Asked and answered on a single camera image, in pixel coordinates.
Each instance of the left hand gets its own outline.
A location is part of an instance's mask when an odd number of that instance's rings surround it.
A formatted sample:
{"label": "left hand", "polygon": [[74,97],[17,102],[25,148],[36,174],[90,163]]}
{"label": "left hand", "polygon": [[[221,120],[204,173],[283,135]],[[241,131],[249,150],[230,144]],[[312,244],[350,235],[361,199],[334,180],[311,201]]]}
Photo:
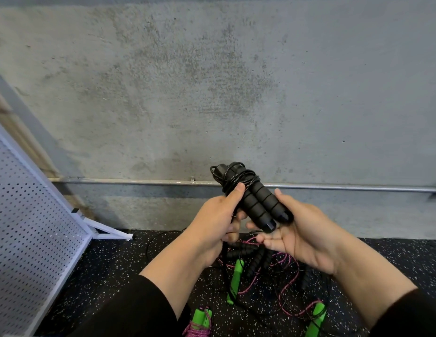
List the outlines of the left hand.
{"label": "left hand", "polygon": [[247,215],[238,211],[232,220],[232,214],[245,190],[244,184],[239,183],[227,197],[217,196],[208,200],[183,233],[197,243],[205,266],[213,264],[221,252],[223,241],[237,241],[241,220]]}

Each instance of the gray concrete wall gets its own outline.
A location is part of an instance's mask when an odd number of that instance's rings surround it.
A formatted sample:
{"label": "gray concrete wall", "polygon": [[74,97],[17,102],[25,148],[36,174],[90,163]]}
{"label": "gray concrete wall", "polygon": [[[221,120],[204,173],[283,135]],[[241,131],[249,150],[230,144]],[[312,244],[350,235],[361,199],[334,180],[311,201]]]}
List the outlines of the gray concrete wall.
{"label": "gray concrete wall", "polygon": [[[210,180],[240,160],[265,181],[436,185],[436,0],[118,3],[0,0],[0,75],[48,175]],[[63,191],[130,228],[183,228],[217,192]],[[436,237],[436,197],[294,195],[359,236]]]}

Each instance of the right hand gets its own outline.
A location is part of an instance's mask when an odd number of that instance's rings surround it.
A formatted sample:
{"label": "right hand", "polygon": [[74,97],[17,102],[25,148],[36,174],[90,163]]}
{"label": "right hand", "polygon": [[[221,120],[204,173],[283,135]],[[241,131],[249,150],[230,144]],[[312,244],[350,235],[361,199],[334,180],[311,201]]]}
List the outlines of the right hand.
{"label": "right hand", "polygon": [[[299,202],[279,189],[274,194],[294,215],[294,222],[270,234],[260,233],[257,241],[266,248],[290,254],[313,268],[335,274],[338,245],[351,235],[312,204]],[[253,222],[246,227],[257,229]]]}

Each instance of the forearm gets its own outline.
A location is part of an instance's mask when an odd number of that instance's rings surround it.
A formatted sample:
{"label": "forearm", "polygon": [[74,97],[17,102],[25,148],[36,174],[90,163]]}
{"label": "forearm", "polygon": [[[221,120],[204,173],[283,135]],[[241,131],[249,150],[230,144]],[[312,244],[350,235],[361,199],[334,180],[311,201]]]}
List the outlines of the forearm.
{"label": "forearm", "polygon": [[204,270],[204,260],[192,239],[182,233],[146,266],[140,275],[166,296],[178,319]]}
{"label": "forearm", "polygon": [[360,239],[345,233],[336,250],[334,277],[356,305],[367,326],[416,286]]}

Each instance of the white perforated panel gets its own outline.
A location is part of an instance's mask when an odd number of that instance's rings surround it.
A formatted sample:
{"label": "white perforated panel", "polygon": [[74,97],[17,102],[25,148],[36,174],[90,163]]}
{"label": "white perforated panel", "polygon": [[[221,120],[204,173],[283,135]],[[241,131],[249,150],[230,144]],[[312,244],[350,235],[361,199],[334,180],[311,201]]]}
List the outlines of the white perforated panel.
{"label": "white perforated panel", "polygon": [[89,237],[16,154],[0,140],[0,335],[28,331]]}

